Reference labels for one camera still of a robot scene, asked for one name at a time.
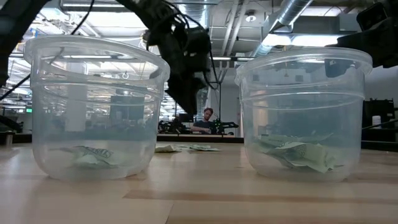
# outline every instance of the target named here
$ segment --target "paper money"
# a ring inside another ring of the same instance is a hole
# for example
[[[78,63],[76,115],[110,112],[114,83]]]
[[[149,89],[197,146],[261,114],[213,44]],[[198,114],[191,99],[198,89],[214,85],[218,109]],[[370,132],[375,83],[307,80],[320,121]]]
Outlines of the paper money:
[[[155,152],[181,152],[181,149],[175,146],[156,147]]]
[[[221,151],[216,148],[212,148],[211,146],[197,145],[197,144],[186,144],[186,145],[178,145],[179,149],[188,149],[194,151]]]
[[[336,162],[320,144],[289,142],[273,149],[269,154],[277,154],[291,164],[305,165],[321,173],[334,168]]]
[[[325,173],[336,167],[336,154],[317,142],[332,134],[305,138],[263,134],[252,146],[255,150],[277,159],[283,166],[293,169],[309,167]]]
[[[258,136],[258,140],[262,143],[281,147],[287,142],[304,142],[304,143],[317,143],[329,138],[333,133],[322,135],[322,136],[309,136],[309,137],[295,137],[295,136],[284,136],[280,134],[262,134]]]
[[[63,147],[61,151],[73,154],[75,166],[87,166],[90,168],[113,168],[124,161],[124,156],[108,149],[98,149],[88,146]]]

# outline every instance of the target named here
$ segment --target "plastic tub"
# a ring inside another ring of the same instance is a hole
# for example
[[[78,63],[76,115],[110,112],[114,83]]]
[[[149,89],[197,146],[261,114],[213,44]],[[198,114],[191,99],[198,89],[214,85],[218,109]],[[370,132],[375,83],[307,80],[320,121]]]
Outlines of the plastic tub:
[[[332,47],[254,59],[237,70],[246,155],[258,173],[336,182],[361,150],[364,75],[372,58]]]
[[[170,68],[145,50],[72,35],[26,43],[32,64],[33,153],[56,179],[115,179],[155,151]]]

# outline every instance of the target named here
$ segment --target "white bottle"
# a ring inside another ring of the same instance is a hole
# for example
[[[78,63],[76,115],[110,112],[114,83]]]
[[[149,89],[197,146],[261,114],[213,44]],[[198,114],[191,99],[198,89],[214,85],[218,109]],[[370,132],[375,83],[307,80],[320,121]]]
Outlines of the white bottle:
[[[377,125],[377,124],[381,124],[381,117],[379,115],[372,116],[372,125]]]

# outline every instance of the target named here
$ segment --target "black cable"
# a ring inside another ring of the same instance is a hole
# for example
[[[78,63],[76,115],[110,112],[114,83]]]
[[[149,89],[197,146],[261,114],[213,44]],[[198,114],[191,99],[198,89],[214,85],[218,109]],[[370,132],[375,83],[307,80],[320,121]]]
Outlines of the black cable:
[[[362,130],[367,130],[367,129],[375,128],[375,127],[378,127],[378,126],[382,126],[383,124],[389,124],[389,123],[395,123],[395,122],[398,122],[398,119],[393,119],[393,120],[386,121],[386,122],[383,122],[383,123],[380,123],[380,124],[375,124],[375,125],[372,125],[372,126],[368,126],[368,127],[362,128]]]
[[[324,13],[323,16],[325,16],[326,14],[328,14],[328,12],[329,12],[330,10],[332,10],[334,7],[338,8],[338,9],[340,10],[340,12],[343,12],[343,10],[342,10],[340,7],[338,7],[338,6],[332,6],[330,9],[328,9],[328,10]]]
[[[160,21],[157,22],[156,24],[154,24],[154,26],[153,26],[153,28],[152,28],[152,30],[151,30],[150,33],[153,34],[153,33],[157,30],[157,28],[160,27],[163,23],[165,23],[166,21],[168,21],[168,20],[171,19],[171,18],[176,17],[177,15],[182,15],[182,16],[184,16],[184,14],[181,14],[181,12],[177,12],[177,13],[171,14],[171,15],[169,15],[169,16],[163,18],[162,20],[160,20]],[[149,44],[148,44],[148,43],[146,44],[146,50],[149,50]]]
[[[10,95],[16,88],[18,88],[20,85],[22,85],[26,80],[30,78],[30,74],[26,76],[23,80],[19,81],[16,85],[14,85],[10,90],[8,90],[3,96],[0,97],[0,101],[5,99],[8,95]]]
[[[226,24],[227,24],[227,21],[229,22],[229,15],[231,14],[231,11],[232,11],[232,9],[230,9],[229,11],[228,11],[228,13],[227,13],[227,15],[226,15],[226,17],[225,17],[225,21],[224,21],[224,26],[226,26]]]
[[[88,8],[88,11],[86,15],[83,17],[83,19],[80,21],[80,23],[76,26],[76,28],[70,33],[70,35],[75,35],[75,33],[80,29],[80,27],[83,25],[83,23],[86,21],[88,15],[90,15],[91,10],[93,9],[95,0],[91,0],[91,4]]]
[[[205,29],[205,28],[203,28],[203,26],[202,26],[198,21],[192,19],[192,17],[190,17],[189,15],[183,15],[183,16],[186,16],[186,17],[187,17],[188,19],[190,19],[192,22],[196,23],[199,27],[201,27],[202,29]],[[217,87],[214,87],[212,84],[210,84],[210,82],[209,82],[209,80],[207,79],[207,76],[206,76],[206,75],[205,75],[205,82],[206,82],[206,84],[207,84],[208,86],[210,86],[210,88],[211,88],[212,90],[217,90],[218,87],[219,87],[219,85],[220,85],[220,81],[218,80],[217,73],[216,73],[216,68],[215,68],[215,65],[214,65],[213,53],[211,52],[211,43],[210,43],[210,49],[209,49],[209,50],[210,50],[211,66],[213,67],[213,73],[214,73],[214,76],[215,76],[215,79],[216,79],[216,82],[217,82]]]
[[[83,17],[83,19],[82,19],[82,20],[80,21],[80,23],[77,25],[77,27],[72,31],[72,33],[70,33],[70,35],[75,34],[75,33],[80,29],[80,27],[83,25],[83,23],[87,20],[88,15],[90,15],[91,10],[93,9],[94,2],[95,2],[95,0],[91,0],[91,4],[90,4],[90,7],[88,8],[88,11],[87,11],[86,15]],[[51,60],[50,64],[53,63],[54,60],[57,59],[57,57],[58,57],[60,54],[62,54],[63,50],[64,50],[64,48],[62,48],[61,51],[60,51],[60,53],[59,53],[57,56],[55,56],[55,57]],[[28,76],[26,76],[24,79],[22,79],[19,83],[17,83],[16,85],[14,85],[10,90],[8,90],[5,94],[3,94],[3,96],[0,96],[0,101],[3,100],[3,99],[5,99],[5,97],[7,97],[8,95],[10,95],[16,88],[20,87],[20,86],[21,86],[26,80],[28,80],[29,78],[30,78],[30,74],[28,74]]]
[[[218,101],[218,96],[217,96],[217,90],[214,90],[214,95],[216,96],[216,102],[217,102],[217,107],[218,107],[218,111],[220,111],[220,102]]]
[[[170,2],[168,2],[166,0],[162,0],[162,2],[164,2],[168,6],[173,7],[180,15],[182,15],[182,17],[183,17],[183,19],[185,21],[185,25],[187,26],[187,28],[189,28],[189,22],[188,22],[187,18],[183,16],[181,10],[177,6],[175,6],[174,4],[172,4],[172,3],[170,3]]]

